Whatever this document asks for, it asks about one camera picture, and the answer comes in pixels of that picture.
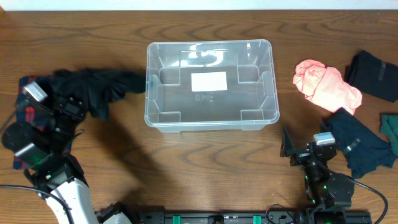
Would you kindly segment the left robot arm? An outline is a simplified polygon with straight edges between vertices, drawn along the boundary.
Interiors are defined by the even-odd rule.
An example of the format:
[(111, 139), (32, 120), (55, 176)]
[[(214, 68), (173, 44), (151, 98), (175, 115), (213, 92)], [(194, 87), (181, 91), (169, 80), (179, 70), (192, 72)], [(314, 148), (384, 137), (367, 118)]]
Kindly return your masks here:
[(33, 123), (18, 121), (2, 134), (2, 144), (25, 162), (28, 190), (38, 193), (59, 223), (130, 223), (120, 203), (96, 212), (89, 186), (77, 159), (65, 152), (77, 137), (76, 127), (85, 119), (86, 108), (73, 98), (58, 98), (53, 103), (26, 98), (16, 110), (32, 106), (44, 112), (49, 129), (41, 131)]

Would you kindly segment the red navy plaid shirt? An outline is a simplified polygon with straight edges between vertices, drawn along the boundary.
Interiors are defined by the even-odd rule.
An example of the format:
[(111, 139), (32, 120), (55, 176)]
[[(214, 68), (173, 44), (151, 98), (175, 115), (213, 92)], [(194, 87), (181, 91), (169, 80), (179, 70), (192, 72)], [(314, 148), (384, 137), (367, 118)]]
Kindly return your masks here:
[[(33, 82), (36, 82), (41, 89), (48, 95), (48, 97), (52, 96), (52, 88), (50, 86), (50, 82), (52, 78), (50, 77), (22, 77), (19, 80), (19, 92), (17, 96), (17, 103), (20, 103), (24, 100), (23, 97), (23, 88)], [(76, 118), (85, 116), (85, 108), (82, 102), (76, 101), (73, 97), (62, 98), (58, 97), (53, 103), (50, 105), (54, 106), (57, 110), (65, 110), (70, 113), (70, 115), (76, 116)], [(45, 130), (50, 127), (50, 122), (45, 119), (45, 113), (40, 112), (39, 109), (34, 109), (32, 106), (27, 106), (21, 111), (16, 112), (16, 121), (26, 121), (28, 123), (33, 123), (33, 126), (38, 128), (40, 131)], [(27, 168), (27, 163), (23, 162), (22, 159), (18, 159), (16, 156), (14, 157), (13, 166), (16, 170), (21, 170)]]

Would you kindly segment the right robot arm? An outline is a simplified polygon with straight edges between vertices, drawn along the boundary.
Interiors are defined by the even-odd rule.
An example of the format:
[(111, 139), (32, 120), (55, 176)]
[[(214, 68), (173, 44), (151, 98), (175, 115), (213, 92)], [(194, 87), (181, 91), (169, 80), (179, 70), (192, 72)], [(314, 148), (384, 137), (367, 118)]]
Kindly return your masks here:
[(292, 167), (299, 166), (305, 173), (307, 198), (313, 203), (307, 210), (309, 217), (328, 209), (340, 210), (351, 206), (354, 183), (327, 166), (335, 156), (336, 139), (332, 133), (315, 134), (306, 148), (296, 149), (287, 128), (283, 128), (280, 157), (288, 157)]

